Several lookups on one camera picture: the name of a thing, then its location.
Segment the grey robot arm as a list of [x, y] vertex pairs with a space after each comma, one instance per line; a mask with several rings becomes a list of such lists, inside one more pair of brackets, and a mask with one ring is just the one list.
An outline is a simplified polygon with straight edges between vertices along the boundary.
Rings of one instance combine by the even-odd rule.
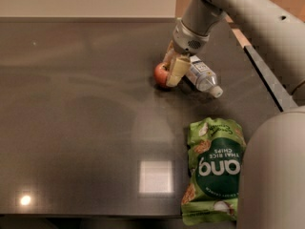
[[250, 41], [246, 51], [282, 112], [251, 137], [240, 175], [237, 229], [305, 229], [305, 23], [270, 0], [192, 0], [165, 60], [168, 84], [181, 54], [196, 50], [227, 13]]

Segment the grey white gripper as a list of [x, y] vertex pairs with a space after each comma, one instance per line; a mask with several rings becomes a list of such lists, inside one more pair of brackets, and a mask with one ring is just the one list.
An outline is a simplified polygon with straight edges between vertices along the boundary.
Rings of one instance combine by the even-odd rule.
[[202, 36], [196, 34], [190, 31], [181, 19], [177, 20], [173, 30], [173, 41], [170, 42], [163, 58], [164, 68], [170, 69], [166, 81], [167, 87], [175, 87], [191, 66], [190, 57], [188, 55], [178, 56], [178, 53], [198, 54], [202, 51], [209, 39], [209, 35]]

